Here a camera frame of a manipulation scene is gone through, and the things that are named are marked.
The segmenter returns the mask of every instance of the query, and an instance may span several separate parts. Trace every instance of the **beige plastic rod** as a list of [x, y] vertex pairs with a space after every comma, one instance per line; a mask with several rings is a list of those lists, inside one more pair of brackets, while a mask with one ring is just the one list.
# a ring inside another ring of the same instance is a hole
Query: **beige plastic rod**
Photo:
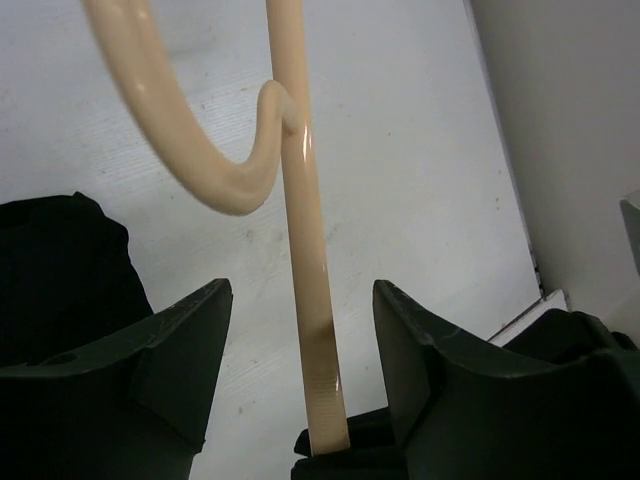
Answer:
[[280, 154], [309, 433], [314, 454], [349, 448], [311, 134], [300, 0], [267, 0], [273, 75], [258, 97], [254, 146], [227, 159], [193, 116], [146, 0], [83, 0], [120, 93], [158, 157], [219, 212], [246, 215], [268, 197]]

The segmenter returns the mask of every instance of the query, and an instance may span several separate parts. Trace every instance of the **white surface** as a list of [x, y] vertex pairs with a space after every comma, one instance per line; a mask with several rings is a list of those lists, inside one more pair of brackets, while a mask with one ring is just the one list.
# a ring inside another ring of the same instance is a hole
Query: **white surface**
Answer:
[[554, 308], [567, 311], [567, 301], [562, 290], [556, 290], [551, 295], [540, 299], [533, 307], [519, 318], [507, 325], [502, 331], [491, 338], [491, 343], [502, 347], [522, 333], [547, 310]]
[[604, 317], [640, 288], [640, 2], [472, 3], [542, 280]]
[[[193, 110], [245, 158], [270, 78], [262, 2], [153, 2]], [[484, 338], [539, 299], [463, 2], [306, 2], [315, 141], [350, 414], [385, 404], [375, 278]], [[169, 177], [75, 0], [0, 1], [0, 201], [81, 190], [131, 235], [155, 309], [230, 277], [233, 318], [193, 478], [288, 478], [305, 427], [283, 193], [248, 218]]]

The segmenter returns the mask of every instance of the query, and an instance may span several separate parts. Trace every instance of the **dark cloth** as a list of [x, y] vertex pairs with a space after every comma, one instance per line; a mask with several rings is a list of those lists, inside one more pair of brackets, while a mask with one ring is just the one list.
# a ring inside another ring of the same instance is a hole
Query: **dark cloth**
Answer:
[[291, 480], [408, 480], [404, 454], [396, 445], [388, 408], [347, 419], [351, 449], [311, 457], [309, 431], [304, 430], [294, 451], [298, 460]]
[[0, 205], [0, 366], [39, 364], [151, 315], [128, 241], [80, 193]]

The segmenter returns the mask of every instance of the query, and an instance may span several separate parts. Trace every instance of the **white floor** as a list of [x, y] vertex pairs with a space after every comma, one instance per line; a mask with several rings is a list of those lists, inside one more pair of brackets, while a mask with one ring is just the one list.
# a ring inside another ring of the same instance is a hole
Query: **white floor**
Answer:
[[[195, 114], [244, 158], [270, 78], [262, 2], [152, 4]], [[464, 2], [305, 6], [336, 330], [355, 414], [385, 403], [374, 279], [483, 338], [540, 294]], [[155, 309], [229, 277], [233, 318], [193, 478], [288, 478], [305, 414], [280, 182], [248, 218], [192, 200], [118, 100], [77, 0], [0, 2], [0, 45], [0, 202], [75, 190], [98, 200], [129, 228]]]

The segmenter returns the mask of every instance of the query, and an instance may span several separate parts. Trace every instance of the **curved cane handle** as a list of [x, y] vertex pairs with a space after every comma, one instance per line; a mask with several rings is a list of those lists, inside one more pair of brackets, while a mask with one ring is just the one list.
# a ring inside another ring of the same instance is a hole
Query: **curved cane handle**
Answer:
[[244, 163], [233, 163], [191, 112], [145, 3], [84, 0], [125, 102], [160, 159], [198, 200], [226, 214], [251, 213], [273, 188], [283, 128], [285, 133], [299, 128], [295, 103], [278, 82], [266, 82], [258, 96], [251, 154]]

